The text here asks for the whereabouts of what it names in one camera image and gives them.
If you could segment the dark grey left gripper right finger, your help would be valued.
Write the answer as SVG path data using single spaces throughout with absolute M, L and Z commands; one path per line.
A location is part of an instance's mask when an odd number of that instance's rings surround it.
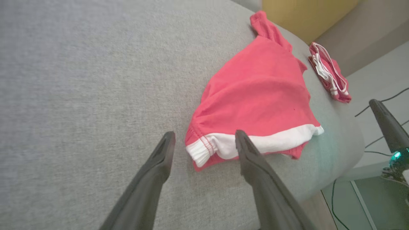
M 299 202 L 243 130 L 235 133 L 241 175 L 252 187 L 262 230 L 315 230 Z

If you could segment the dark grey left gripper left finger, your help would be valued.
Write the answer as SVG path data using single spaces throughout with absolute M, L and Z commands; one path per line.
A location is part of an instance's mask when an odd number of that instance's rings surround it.
M 131 180 L 101 230 L 152 230 L 163 184 L 168 180 L 176 137 L 166 132 Z

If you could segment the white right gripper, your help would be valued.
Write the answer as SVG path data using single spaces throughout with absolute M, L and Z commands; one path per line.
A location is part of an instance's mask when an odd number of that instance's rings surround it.
M 389 166 L 383 168 L 382 179 L 408 187 L 404 172 L 409 169 L 409 136 L 381 101 L 372 99 L 369 106 L 376 118 L 387 146 L 393 153 Z

